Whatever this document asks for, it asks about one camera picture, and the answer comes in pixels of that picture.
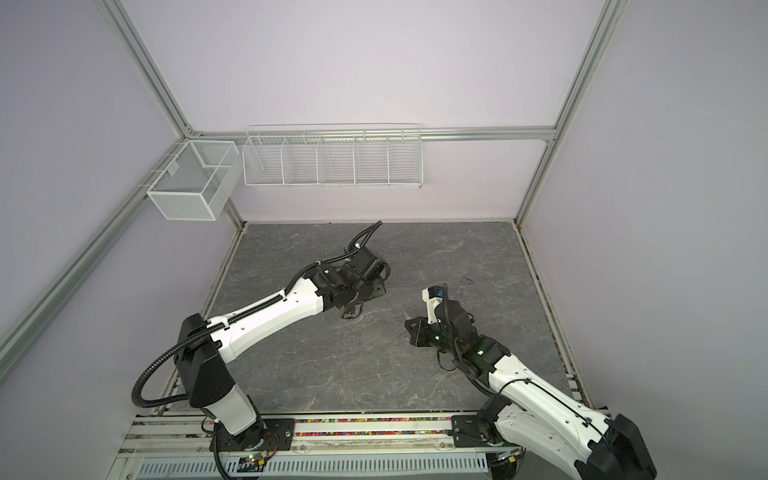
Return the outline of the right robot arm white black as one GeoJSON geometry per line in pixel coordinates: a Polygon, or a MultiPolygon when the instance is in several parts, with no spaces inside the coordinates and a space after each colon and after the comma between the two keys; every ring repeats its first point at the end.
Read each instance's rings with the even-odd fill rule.
{"type": "Polygon", "coordinates": [[[657,469],[637,425],[609,417],[535,374],[506,346],[479,333],[473,316],[445,287],[422,292],[426,314],[406,321],[410,342],[449,354],[488,401],[481,436],[518,445],[572,479],[654,479],[657,469]]]}

